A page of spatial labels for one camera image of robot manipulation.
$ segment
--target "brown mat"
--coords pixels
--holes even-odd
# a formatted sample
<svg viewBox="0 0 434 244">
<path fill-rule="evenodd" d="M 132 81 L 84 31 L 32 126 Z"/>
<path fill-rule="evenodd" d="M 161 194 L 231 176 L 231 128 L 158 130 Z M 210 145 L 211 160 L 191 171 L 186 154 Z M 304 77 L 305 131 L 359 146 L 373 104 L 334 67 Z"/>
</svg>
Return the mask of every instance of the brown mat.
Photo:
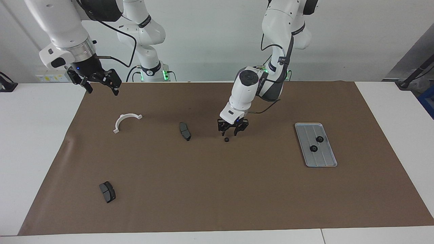
<svg viewBox="0 0 434 244">
<path fill-rule="evenodd" d="M 217 118 L 232 84 L 123 84 L 118 97 L 93 86 L 19 235 L 434 225 L 352 82 L 287 83 L 227 143 Z M 114 134 L 125 113 L 143 119 Z M 305 166 L 296 122 L 324 125 L 338 167 Z"/>
</svg>

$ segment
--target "metal tray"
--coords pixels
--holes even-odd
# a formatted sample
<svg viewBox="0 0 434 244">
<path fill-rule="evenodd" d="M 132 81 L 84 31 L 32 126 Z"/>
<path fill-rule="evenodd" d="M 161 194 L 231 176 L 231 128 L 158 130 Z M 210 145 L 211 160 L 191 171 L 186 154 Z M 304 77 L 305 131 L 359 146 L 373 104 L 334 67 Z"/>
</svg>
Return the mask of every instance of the metal tray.
<svg viewBox="0 0 434 244">
<path fill-rule="evenodd" d="M 296 123 L 295 127 L 304 160 L 308 167 L 317 168 L 338 166 L 322 124 Z"/>
</svg>

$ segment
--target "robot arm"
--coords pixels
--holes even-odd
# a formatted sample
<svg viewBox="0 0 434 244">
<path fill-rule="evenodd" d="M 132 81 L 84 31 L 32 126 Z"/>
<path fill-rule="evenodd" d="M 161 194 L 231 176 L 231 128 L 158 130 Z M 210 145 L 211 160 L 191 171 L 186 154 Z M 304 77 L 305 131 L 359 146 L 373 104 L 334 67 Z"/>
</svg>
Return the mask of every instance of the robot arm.
<svg viewBox="0 0 434 244">
<path fill-rule="evenodd" d="M 96 55 L 95 41 L 81 24 L 76 3 L 71 0 L 25 0 L 27 7 L 41 28 L 50 37 L 51 43 L 42 49 L 39 56 L 46 67 L 56 69 L 68 64 L 68 74 L 74 84 L 80 84 L 88 93 L 89 83 L 100 82 L 110 87 L 115 95 L 119 93 L 121 79 L 114 69 L 102 68 Z M 92 18 L 101 21 L 116 21 L 122 15 L 120 0 L 81 0 L 80 4 L 92 10 Z"/>
<path fill-rule="evenodd" d="M 311 34 L 306 29 L 304 15 L 310 15 L 318 6 L 318 0 L 270 0 L 262 22 L 264 36 L 273 48 L 268 69 L 246 67 L 235 78 L 232 94 L 220 113 L 219 130 L 246 127 L 244 117 L 255 96 L 274 102 L 279 99 L 293 48 L 305 49 L 310 44 Z"/>
<path fill-rule="evenodd" d="M 167 81 L 168 66 L 163 64 L 157 55 L 157 51 L 151 46 L 163 43 L 166 32 L 163 27 L 152 19 L 143 0 L 123 0 L 124 17 L 134 23 L 119 27 L 119 30 L 127 33 L 137 40 L 136 54 L 140 60 L 142 77 L 145 81 Z M 118 33 L 121 43 L 133 48 L 131 38 Z"/>
</svg>

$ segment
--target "black round knob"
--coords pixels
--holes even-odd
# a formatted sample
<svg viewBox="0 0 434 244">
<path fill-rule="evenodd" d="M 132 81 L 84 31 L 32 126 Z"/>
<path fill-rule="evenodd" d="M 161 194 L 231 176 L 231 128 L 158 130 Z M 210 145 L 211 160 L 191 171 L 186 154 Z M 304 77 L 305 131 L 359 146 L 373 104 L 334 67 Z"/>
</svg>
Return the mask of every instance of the black round knob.
<svg viewBox="0 0 434 244">
<path fill-rule="evenodd" d="M 321 142 L 324 141 L 324 137 L 322 137 L 322 136 L 318 136 L 318 137 L 316 138 L 316 141 L 319 142 L 319 143 L 321 143 Z"/>
<path fill-rule="evenodd" d="M 310 146 L 310 151 L 312 152 L 317 152 L 318 151 L 318 147 L 315 145 Z"/>
</svg>

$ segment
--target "white plastic handle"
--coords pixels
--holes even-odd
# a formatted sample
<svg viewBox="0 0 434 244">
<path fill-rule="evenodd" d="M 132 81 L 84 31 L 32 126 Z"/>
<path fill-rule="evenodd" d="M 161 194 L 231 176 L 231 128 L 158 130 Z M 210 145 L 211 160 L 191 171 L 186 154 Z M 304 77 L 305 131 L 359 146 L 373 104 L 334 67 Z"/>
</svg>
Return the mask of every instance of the white plastic handle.
<svg viewBox="0 0 434 244">
<path fill-rule="evenodd" d="M 129 113 L 129 114 L 121 114 L 121 116 L 119 117 L 118 120 L 116 120 L 116 124 L 115 124 L 115 129 L 114 129 L 114 133 L 117 134 L 119 132 L 119 124 L 122 122 L 122 120 L 126 119 L 126 118 L 130 118 L 130 117 L 134 117 L 136 119 L 141 119 L 143 118 L 142 115 L 137 115 L 134 113 Z"/>
</svg>

